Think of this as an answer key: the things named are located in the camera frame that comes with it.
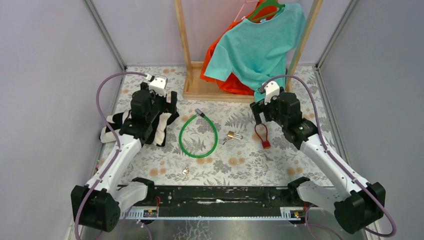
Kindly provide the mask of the red cable lock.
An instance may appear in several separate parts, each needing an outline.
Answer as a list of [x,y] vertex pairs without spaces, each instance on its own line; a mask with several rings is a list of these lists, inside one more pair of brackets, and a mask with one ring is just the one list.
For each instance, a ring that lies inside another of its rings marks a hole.
[[258,123],[254,126],[254,132],[256,136],[258,137],[258,139],[260,140],[262,148],[264,150],[270,149],[271,144],[268,140],[268,135],[269,135],[268,127],[264,123]]

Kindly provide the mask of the brass padlock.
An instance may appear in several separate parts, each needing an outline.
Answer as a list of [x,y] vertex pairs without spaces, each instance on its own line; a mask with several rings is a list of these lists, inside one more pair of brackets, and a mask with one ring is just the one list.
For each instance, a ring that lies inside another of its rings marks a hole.
[[230,139],[242,140],[244,137],[236,132],[229,131],[227,137]]

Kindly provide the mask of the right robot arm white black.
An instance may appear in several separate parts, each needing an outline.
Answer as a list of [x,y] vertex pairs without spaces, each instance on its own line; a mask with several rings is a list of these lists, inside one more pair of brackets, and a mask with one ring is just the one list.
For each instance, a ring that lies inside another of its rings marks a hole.
[[303,117],[301,104],[294,93],[282,92],[269,103],[264,100],[250,104],[257,124],[275,122],[283,136],[308,156],[326,175],[334,189],[321,187],[305,177],[291,183],[287,201],[293,206],[303,202],[314,204],[334,215],[349,234],[364,229],[384,216],[386,190],[379,183],[371,184],[356,173],[328,144],[318,127]]

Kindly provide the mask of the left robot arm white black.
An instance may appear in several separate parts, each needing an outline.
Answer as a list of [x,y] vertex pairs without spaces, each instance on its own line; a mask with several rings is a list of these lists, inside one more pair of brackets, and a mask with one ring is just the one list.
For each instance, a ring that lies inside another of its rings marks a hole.
[[167,100],[164,79],[143,82],[140,90],[132,94],[130,110],[106,118],[112,129],[100,134],[103,143],[117,137],[112,152],[95,175],[84,185],[71,191],[71,204],[75,224],[111,232],[121,214],[140,202],[144,206],[155,200],[154,183],[136,179],[123,188],[119,182],[135,155],[144,145],[163,147],[166,128],[178,116],[177,93],[171,91]]

